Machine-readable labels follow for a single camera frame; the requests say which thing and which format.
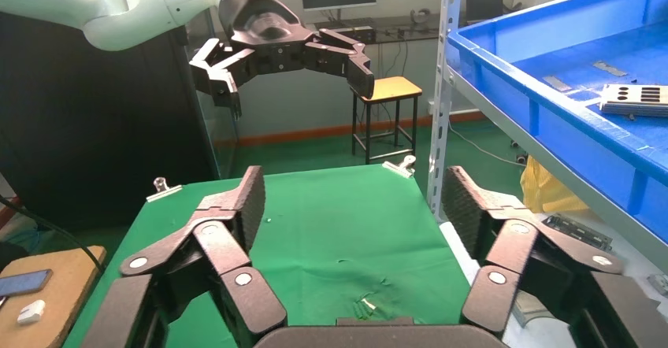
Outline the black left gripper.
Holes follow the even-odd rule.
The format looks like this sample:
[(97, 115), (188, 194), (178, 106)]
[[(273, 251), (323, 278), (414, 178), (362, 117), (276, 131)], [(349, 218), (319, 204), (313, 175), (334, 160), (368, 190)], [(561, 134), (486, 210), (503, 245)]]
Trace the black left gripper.
[(195, 89), (230, 109), (234, 120), (243, 115), (239, 88), (256, 73), (307, 68), (345, 78), (358, 96), (373, 96), (375, 76), (364, 43), (331, 29), (313, 33), (280, 0), (220, 0), (218, 14), (232, 45), (208, 39), (189, 65)]

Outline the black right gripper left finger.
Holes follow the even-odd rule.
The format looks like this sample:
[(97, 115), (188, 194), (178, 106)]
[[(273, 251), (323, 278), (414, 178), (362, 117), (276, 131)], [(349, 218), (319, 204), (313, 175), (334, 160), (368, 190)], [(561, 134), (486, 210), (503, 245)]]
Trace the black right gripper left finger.
[(249, 257), (264, 211), (255, 165), (236, 188), (204, 197), (181, 229), (122, 262), (80, 345), (163, 347), (169, 325), (205, 293), (239, 347), (286, 326), (286, 309)]

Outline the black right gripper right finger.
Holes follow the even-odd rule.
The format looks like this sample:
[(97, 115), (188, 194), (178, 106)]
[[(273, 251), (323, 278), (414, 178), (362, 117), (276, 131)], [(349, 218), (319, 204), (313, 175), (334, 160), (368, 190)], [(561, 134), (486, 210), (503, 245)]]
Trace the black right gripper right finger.
[(612, 253), (548, 226), (520, 201), (446, 169), (442, 204), (479, 264), (461, 320), (502, 337), (520, 292), (562, 321), (578, 347), (664, 347), (667, 322)]

